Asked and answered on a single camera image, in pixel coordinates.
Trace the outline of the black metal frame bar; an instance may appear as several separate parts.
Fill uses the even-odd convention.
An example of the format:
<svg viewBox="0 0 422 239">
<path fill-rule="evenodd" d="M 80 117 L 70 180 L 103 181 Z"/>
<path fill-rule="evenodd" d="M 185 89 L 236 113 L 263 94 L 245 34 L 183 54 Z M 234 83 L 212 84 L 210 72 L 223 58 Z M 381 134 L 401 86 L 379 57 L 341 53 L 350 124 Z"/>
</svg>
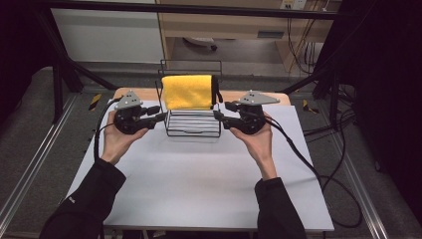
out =
<svg viewBox="0 0 422 239">
<path fill-rule="evenodd" d="M 174 4 L 147 4 L 104 1 L 77 1 L 77 0 L 35 0 L 35 4 L 55 9 L 145 12 L 145 13 L 172 13 L 172 14 L 204 14 L 221 16 L 247 16 L 290 19 L 339 20 L 348 17 L 338 12 L 317 12 L 305 10 L 274 10 L 262 8 L 241 8 L 202 5 L 174 5 Z"/>
</svg>

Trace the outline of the aluminium floor rail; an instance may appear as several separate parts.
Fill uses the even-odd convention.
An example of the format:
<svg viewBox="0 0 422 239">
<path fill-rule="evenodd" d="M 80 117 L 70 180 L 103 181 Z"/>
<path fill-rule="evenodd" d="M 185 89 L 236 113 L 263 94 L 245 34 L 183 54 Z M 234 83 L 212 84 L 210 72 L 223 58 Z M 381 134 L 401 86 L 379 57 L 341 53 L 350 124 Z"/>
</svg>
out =
<svg viewBox="0 0 422 239">
<path fill-rule="evenodd" d="M 346 151 L 345 142 L 339 135 L 334 135 L 332 139 L 337 148 L 337 151 L 343 158 L 343 169 L 352 188 L 352 191 L 356 196 L 359 205 L 361 206 L 361 212 L 372 235 L 372 238 L 388 239 L 388 233 L 384 227 L 384 224 L 382 223 L 382 220 L 377 213 L 369 193 L 366 190 L 363 180 L 356 171 L 356 168 L 352 163 L 352 159 Z"/>
<path fill-rule="evenodd" d="M 0 238 L 5 234 L 9 224 L 11 223 L 16 211 L 22 203 L 27 191 L 29 190 L 34 178 L 38 174 L 44 160 L 49 154 L 52 146 L 54 145 L 58 135 L 60 134 L 64 124 L 66 123 L 69 115 L 71 114 L 75 101 L 79 94 L 70 94 L 63 107 L 63 114 L 59 119 L 53 123 L 43 141 L 37 148 L 37 151 L 32 156 L 25 171 L 14 187 L 12 193 L 6 200 L 5 204 L 0 209 Z"/>
</svg>

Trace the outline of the white power strip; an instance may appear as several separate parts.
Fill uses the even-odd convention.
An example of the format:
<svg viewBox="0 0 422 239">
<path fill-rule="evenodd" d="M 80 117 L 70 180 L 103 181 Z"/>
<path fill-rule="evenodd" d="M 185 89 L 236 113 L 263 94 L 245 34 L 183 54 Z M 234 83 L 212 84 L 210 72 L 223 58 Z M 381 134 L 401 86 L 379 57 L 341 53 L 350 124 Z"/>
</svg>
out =
<svg viewBox="0 0 422 239">
<path fill-rule="evenodd" d="M 304 10 L 307 0 L 282 0 L 281 9 L 286 10 Z"/>
</svg>

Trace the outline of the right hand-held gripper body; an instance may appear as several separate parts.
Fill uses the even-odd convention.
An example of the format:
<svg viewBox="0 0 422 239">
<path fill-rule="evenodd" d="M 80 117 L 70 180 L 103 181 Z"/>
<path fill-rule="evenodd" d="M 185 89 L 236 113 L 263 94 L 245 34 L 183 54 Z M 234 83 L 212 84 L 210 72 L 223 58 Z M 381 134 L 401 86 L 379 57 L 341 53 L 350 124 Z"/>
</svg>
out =
<svg viewBox="0 0 422 239">
<path fill-rule="evenodd" d="M 250 90 L 239 100 L 234 101 L 238 105 L 238 119 L 231 119 L 231 127 L 239 129 L 244 134 L 258 132 L 266 123 L 263 105 L 277 104 L 280 100 L 263 93 Z"/>
</svg>

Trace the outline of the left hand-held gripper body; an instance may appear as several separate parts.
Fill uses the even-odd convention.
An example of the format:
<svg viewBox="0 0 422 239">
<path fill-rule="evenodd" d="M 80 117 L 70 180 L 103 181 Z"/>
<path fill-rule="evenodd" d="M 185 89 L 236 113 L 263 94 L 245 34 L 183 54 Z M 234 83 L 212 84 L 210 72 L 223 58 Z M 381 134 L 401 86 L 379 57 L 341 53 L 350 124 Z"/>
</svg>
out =
<svg viewBox="0 0 422 239">
<path fill-rule="evenodd" d="M 148 116 L 146 109 L 138 95 L 133 90 L 129 90 L 114 107 L 116 114 L 113 123 L 124 134 L 135 134 L 143 128 L 151 129 L 155 115 Z"/>
</svg>

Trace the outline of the office chair base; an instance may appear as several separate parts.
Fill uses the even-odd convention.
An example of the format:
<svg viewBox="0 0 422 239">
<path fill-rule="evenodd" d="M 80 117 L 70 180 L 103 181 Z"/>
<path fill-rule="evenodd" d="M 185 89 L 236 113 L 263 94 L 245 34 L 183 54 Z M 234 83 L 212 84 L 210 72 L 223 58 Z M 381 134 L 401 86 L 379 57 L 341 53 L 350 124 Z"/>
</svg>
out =
<svg viewBox="0 0 422 239">
<path fill-rule="evenodd" d="M 218 49 L 217 45 L 215 44 L 215 41 L 212 38 L 190 38 L 185 37 L 184 41 L 201 47 L 207 47 L 211 51 L 216 51 Z"/>
</svg>

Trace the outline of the yellow towel with black trim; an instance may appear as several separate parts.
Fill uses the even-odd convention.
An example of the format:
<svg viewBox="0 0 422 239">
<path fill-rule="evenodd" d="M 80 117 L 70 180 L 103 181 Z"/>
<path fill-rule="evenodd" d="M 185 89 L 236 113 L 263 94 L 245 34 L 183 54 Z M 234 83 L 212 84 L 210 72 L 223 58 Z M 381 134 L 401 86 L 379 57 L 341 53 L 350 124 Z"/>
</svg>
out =
<svg viewBox="0 0 422 239">
<path fill-rule="evenodd" d="M 162 98 L 168 110 L 212 110 L 223 102 L 219 81 L 212 75 L 166 76 Z"/>
</svg>

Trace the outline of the person's right hand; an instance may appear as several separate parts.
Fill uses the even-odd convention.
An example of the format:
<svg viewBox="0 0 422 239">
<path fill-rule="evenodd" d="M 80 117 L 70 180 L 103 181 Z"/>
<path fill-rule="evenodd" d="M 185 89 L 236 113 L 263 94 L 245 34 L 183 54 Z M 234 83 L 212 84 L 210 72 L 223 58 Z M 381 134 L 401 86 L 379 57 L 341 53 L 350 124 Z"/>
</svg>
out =
<svg viewBox="0 0 422 239">
<path fill-rule="evenodd" d="M 249 154 L 258 165 L 263 180 L 270 180 L 278 176 L 273 160 L 273 133 L 267 122 L 254 134 L 244 134 L 233 127 L 230 128 L 230 132 L 244 142 Z"/>
</svg>

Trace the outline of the black wire rack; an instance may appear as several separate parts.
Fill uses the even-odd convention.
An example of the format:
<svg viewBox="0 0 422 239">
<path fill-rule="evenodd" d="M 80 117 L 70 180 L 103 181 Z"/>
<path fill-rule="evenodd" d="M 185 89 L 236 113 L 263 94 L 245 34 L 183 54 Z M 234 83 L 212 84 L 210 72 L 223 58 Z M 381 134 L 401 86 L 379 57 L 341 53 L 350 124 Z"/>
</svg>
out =
<svg viewBox="0 0 422 239">
<path fill-rule="evenodd" d="M 222 63 L 212 60 L 161 60 L 158 74 L 161 77 L 179 75 L 212 75 L 219 83 L 222 78 Z M 212 110 L 168 110 L 162 98 L 163 83 L 156 83 L 161 110 L 167 113 L 165 129 L 168 136 L 219 137 L 221 125 L 213 112 L 220 111 L 219 103 Z"/>
</svg>

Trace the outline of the yellow black floor tape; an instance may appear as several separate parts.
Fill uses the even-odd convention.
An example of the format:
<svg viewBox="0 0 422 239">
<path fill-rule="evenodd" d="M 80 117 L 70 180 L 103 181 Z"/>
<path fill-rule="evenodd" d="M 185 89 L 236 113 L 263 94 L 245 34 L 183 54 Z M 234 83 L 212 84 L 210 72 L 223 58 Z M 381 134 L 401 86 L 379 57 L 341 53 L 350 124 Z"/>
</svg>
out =
<svg viewBox="0 0 422 239">
<path fill-rule="evenodd" d="M 94 110 L 95 110 L 95 108 L 96 108 L 96 106 L 98 105 L 98 103 L 99 103 L 99 101 L 100 101 L 101 97 L 102 97 L 102 94 L 96 94 L 96 95 L 93 97 L 93 99 L 92 99 L 92 101 L 91 101 L 91 103 L 90 103 L 90 105 L 89 105 L 89 111 L 94 111 Z"/>
<path fill-rule="evenodd" d="M 313 113 L 313 114 L 319 114 L 319 110 L 318 109 L 315 109 L 315 108 L 312 108 L 309 105 L 309 102 L 307 100 L 303 100 L 303 110 L 305 112 L 310 112 L 310 113 Z"/>
</svg>

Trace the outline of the person's left hand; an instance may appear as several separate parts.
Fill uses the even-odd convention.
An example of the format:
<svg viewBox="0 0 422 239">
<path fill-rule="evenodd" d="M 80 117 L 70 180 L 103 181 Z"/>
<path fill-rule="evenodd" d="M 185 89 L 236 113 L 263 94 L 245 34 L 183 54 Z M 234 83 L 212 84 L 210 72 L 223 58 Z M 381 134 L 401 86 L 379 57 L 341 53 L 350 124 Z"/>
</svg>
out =
<svg viewBox="0 0 422 239">
<path fill-rule="evenodd" d="M 135 134 L 122 133 L 113 124 L 115 114 L 116 111 L 108 113 L 106 127 L 104 129 L 104 147 L 101 154 L 101 159 L 112 165 L 116 165 L 131 145 L 144 137 L 148 132 L 148 128 L 143 128 Z"/>
</svg>

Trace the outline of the white cabinet panel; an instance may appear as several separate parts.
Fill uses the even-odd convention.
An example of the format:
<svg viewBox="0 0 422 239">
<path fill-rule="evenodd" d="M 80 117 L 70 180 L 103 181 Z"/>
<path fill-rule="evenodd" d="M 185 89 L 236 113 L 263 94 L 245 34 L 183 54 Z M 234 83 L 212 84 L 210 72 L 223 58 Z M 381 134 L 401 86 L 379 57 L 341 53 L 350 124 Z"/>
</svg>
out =
<svg viewBox="0 0 422 239">
<path fill-rule="evenodd" d="M 78 62 L 158 63 L 163 58 L 153 13 L 53 9 L 69 56 Z"/>
</svg>

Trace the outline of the black metal stand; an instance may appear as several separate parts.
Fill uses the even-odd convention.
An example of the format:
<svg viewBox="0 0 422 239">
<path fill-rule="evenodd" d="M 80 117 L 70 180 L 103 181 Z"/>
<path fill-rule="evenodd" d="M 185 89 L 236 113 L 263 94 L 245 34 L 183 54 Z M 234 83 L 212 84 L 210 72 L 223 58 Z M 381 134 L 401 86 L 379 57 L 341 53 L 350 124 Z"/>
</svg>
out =
<svg viewBox="0 0 422 239">
<path fill-rule="evenodd" d="M 108 90 L 116 90 L 117 86 L 95 75 L 93 72 L 75 62 L 68 54 L 65 44 L 56 26 L 53 14 L 47 8 L 37 7 L 33 15 L 48 39 L 52 51 L 52 68 L 54 83 L 54 117 L 53 123 L 64 115 L 63 84 L 66 84 L 72 93 L 80 93 L 84 85 L 79 74 L 91 79 Z"/>
<path fill-rule="evenodd" d="M 329 95 L 328 122 L 334 129 L 338 129 L 337 106 L 339 79 L 334 63 L 325 63 L 310 76 L 280 90 L 280 93 L 289 95 L 314 81 L 316 81 L 316 86 L 313 91 L 313 96 L 316 100 L 320 100 L 326 95 Z"/>
</svg>

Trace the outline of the light wooden desk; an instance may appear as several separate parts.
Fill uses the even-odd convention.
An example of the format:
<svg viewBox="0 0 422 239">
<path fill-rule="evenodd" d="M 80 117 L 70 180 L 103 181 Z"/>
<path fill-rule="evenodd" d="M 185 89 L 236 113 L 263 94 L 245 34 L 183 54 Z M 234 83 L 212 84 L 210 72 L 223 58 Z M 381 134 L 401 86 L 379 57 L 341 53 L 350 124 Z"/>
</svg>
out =
<svg viewBox="0 0 422 239">
<path fill-rule="evenodd" d="M 282 0 L 155 0 L 158 4 L 202 5 L 241 8 L 281 9 Z M 304 10 L 322 12 L 330 0 L 307 0 Z M 307 43 L 323 43 L 331 28 L 330 20 L 289 19 L 204 14 L 158 15 L 164 53 L 172 55 L 176 38 L 264 39 L 276 43 L 285 71 L 297 68 Z"/>
</svg>

